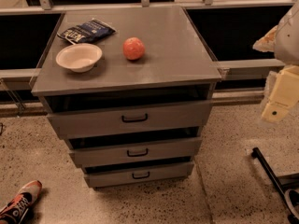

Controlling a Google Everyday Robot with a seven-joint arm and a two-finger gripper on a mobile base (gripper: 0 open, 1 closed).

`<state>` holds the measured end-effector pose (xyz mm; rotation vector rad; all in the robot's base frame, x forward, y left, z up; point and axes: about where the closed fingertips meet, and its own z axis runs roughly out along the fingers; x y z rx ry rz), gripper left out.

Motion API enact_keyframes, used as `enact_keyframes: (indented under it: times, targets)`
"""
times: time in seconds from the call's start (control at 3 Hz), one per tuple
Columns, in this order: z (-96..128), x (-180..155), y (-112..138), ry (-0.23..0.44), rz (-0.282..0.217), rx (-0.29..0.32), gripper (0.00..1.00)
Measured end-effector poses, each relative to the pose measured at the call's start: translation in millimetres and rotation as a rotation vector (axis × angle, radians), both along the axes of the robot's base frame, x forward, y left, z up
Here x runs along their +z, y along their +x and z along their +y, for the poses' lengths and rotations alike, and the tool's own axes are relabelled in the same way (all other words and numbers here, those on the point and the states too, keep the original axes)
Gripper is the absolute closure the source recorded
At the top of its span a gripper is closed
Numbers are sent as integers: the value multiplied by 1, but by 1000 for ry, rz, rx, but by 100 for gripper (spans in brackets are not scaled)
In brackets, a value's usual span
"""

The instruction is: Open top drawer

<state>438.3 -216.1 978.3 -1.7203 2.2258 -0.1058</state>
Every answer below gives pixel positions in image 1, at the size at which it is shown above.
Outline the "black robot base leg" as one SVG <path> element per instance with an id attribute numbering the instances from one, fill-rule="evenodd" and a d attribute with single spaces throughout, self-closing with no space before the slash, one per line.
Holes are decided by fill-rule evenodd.
<path id="1" fill-rule="evenodd" d="M 255 147 L 251 157 L 257 159 L 268 175 L 276 191 L 286 204 L 290 214 L 288 220 L 291 224 L 299 224 L 299 174 L 276 176 L 260 149 Z"/>

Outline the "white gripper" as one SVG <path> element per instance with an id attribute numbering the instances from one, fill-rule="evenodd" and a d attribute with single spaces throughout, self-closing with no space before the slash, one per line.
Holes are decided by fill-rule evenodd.
<path id="1" fill-rule="evenodd" d="M 273 52 L 277 28 L 274 26 L 252 47 L 260 52 Z M 263 101 L 262 120 L 271 123 L 283 120 L 289 113 L 284 108 L 292 108 L 299 102 L 299 67 L 287 65 L 278 73 L 271 71 L 266 79 Z"/>

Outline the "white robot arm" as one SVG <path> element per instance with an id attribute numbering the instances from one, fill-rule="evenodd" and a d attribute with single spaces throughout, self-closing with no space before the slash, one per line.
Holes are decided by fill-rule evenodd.
<path id="1" fill-rule="evenodd" d="M 282 17 L 278 25 L 257 40 L 253 48 L 273 52 L 285 64 L 266 80 L 262 120 L 275 123 L 284 119 L 299 102 L 299 1 Z"/>

